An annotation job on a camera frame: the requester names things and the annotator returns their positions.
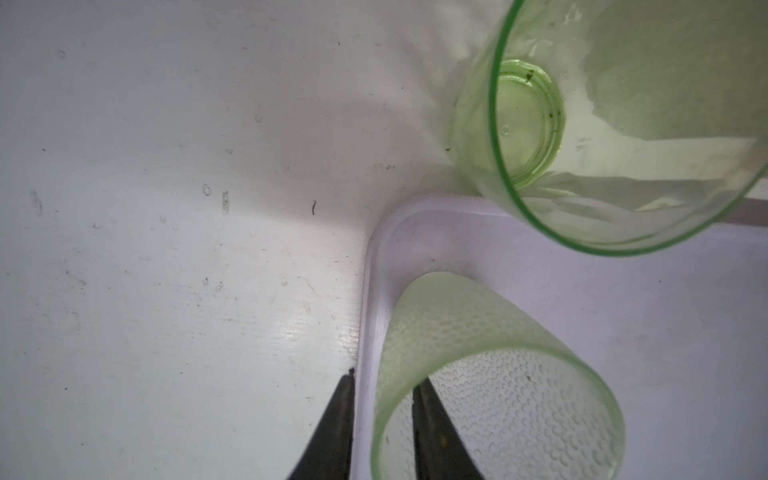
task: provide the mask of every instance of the dark green rim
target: dark green rim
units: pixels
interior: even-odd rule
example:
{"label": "dark green rim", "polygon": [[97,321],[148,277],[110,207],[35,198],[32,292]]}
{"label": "dark green rim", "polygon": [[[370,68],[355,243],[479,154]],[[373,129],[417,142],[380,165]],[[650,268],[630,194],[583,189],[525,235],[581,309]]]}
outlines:
{"label": "dark green rim", "polygon": [[700,231],[710,226],[712,223],[715,223],[720,218],[724,217],[729,211],[731,211],[731,209],[733,209],[741,201],[741,199],[744,197],[744,194],[746,194],[746,192],[749,191],[750,188],[754,187],[757,181],[768,171],[768,162],[766,162],[758,170],[754,178],[718,214],[713,215],[709,220],[703,222],[701,225],[698,225],[691,230],[688,230],[687,232],[679,235],[678,237],[671,238],[662,243],[659,243],[658,245],[653,245],[651,247],[643,247],[643,248],[627,249],[627,250],[606,250],[598,247],[591,247],[588,245],[583,245],[571,238],[560,235],[555,230],[544,225],[525,206],[525,202],[518,195],[517,191],[513,186],[511,179],[509,178],[509,175],[507,174],[507,170],[504,167],[504,161],[502,160],[502,149],[500,148],[499,142],[498,142],[498,133],[497,133],[498,125],[496,122],[496,87],[498,86],[499,68],[501,66],[501,62],[504,57],[504,49],[507,45],[507,38],[509,37],[509,32],[511,31],[512,26],[515,23],[515,19],[518,17],[518,13],[520,13],[520,10],[523,8],[524,3],[525,3],[525,0],[515,0],[515,2],[512,4],[512,7],[509,9],[509,13],[507,14],[507,17],[504,20],[502,29],[498,34],[498,42],[496,43],[496,48],[495,48],[492,63],[491,63],[490,85],[488,86],[488,125],[489,125],[488,134],[491,137],[491,149],[493,150],[493,155],[496,160],[496,167],[498,168],[499,174],[502,176],[502,181],[504,182],[504,185],[507,188],[507,192],[509,192],[509,196],[512,198],[512,201],[515,202],[515,206],[518,208],[518,210],[520,210],[520,212],[523,214],[525,219],[528,222],[530,222],[534,227],[536,227],[538,230],[540,230],[541,232],[544,232],[548,237],[574,250],[578,250],[584,253],[591,253],[593,255],[601,255],[603,257],[630,257],[633,255],[641,255],[643,253],[651,253],[657,250],[662,250],[664,248],[671,247],[676,243],[682,242],[683,240],[691,238],[693,235],[699,233]]}

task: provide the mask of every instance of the frosted green cup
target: frosted green cup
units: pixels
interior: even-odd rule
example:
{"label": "frosted green cup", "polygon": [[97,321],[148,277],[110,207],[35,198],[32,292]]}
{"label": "frosted green cup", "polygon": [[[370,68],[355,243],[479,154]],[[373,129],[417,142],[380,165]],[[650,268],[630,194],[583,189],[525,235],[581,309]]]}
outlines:
{"label": "frosted green cup", "polygon": [[600,376],[480,283],[430,273],[406,289],[387,329],[375,480],[416,478],[411,391],[427,377],[486,480],[616,476],[624,420]]}
{"label": "frosted green cup", "polygon": [[458,95],[449,154],[576,250],[672,245],[768,168],[766,25],[754,0],[516,0]]}

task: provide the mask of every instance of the plastic tray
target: plastic tray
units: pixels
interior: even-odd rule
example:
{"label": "plastic tray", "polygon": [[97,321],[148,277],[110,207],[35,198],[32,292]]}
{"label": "plastic tray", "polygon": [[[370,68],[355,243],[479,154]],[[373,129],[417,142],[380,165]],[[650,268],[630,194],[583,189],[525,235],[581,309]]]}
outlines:
{"label": "plastic tray", "polygon": [[435,271],[519,306],[605,379],[627,423],[623,480],[768,470],[768,229],[718,223],[642,257],[562,247],[482,198],[417,197],[366,258],[351,478],[368,480],[376,377],[402,291]]}

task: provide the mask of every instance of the stain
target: stain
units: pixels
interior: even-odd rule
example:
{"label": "stain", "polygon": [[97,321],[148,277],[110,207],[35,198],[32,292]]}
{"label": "stain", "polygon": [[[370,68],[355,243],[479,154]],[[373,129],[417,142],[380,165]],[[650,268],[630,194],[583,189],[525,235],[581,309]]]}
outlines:
{"label": "stain", "polygon": [[38,197],[38,193],[36,191],[31,191],[29,193],[29,196],[32,198],[32,206],[35,208],[35,211],[38,215],[38,217],[43,216],[43,203],[40,201],[40,197]]}

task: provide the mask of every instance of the transparent green cup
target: transparent green cup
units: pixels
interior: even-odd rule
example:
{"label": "transparent green cup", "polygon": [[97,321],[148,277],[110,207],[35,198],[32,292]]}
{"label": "transparent green cup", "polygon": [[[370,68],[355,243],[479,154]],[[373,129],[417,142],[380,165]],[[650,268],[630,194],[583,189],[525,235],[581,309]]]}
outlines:
{"label": "transparent green cup", "polygon": [[502,296],[430,273],[408,286],[387,329],[375,480],[416,478],[411,391],[427,377],[487,480],[615,478],[624,419],[600,376]]}
{"label": "transparent green cup", "polygon": [[465,79],[449,154],[569,247],[668,247],[768,169],[768,8],[517,0]]}

